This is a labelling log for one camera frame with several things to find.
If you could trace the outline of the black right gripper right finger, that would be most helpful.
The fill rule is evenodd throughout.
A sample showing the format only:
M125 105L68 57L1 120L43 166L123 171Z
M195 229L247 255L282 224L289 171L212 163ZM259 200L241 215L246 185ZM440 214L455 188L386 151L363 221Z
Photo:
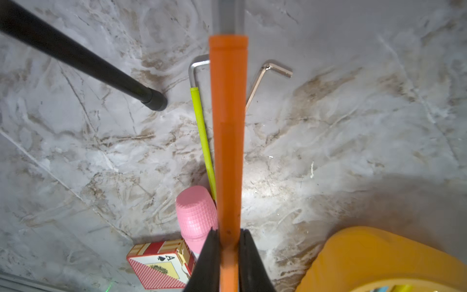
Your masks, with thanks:
M276 292L247 229L240 232L238 251L240 292Z

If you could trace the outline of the red playing card box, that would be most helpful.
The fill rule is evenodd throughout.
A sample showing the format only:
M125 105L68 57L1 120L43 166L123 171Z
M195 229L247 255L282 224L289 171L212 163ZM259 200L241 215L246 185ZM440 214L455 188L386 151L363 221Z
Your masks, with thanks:
M135 245L126 259L146 290L184 289L197 261L183 239Z

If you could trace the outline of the black perforated music stand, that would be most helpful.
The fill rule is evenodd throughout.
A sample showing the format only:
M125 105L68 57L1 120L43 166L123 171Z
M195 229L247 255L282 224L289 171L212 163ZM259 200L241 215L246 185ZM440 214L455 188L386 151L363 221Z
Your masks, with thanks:
M168 100L14 1L1 1L1 32L140 101L153 111L163 111Z

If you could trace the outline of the green hex key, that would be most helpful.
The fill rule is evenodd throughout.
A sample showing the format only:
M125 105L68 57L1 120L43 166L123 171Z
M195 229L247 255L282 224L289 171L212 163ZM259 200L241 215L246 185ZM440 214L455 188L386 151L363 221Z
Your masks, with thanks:
M206 66L210 64L209 55L200 55L195 57L190 63L188 73L189 73L189 82L190 82L190 95L193 103L193 110L195 113L195 118L198 126L199 138L201 143L201 148L203 151L204 164L207 171L208 182L210 186L210 194L214 201L216 201L216 180L215 180L215 170L212 162L212 157L210 153L209 141L207 137L206 125L203 115L203 106L201 101L201 96L199 93L199 87L196 80L196 70L199 67Z

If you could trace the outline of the yellow plastic storage tray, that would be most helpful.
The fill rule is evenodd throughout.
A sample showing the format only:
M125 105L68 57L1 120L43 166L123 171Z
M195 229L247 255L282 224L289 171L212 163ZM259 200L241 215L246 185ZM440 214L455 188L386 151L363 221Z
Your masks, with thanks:
M377 228L332 235L297 287L299 292L464 292L467 266L430 246Z

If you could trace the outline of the orange hex key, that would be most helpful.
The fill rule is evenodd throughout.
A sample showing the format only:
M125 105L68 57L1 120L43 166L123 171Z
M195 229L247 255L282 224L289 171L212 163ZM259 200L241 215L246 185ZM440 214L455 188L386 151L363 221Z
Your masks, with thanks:
M244 1L212 3L209 55L223 292L237 292L240 288L238 246L248 63L244 15Z

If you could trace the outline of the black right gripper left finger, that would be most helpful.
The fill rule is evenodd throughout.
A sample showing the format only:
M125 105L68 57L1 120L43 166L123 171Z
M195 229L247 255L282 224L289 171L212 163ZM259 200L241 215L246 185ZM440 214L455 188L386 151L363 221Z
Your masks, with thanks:
M217 230L210 230L203 249L183 292L220 291L220 239Z

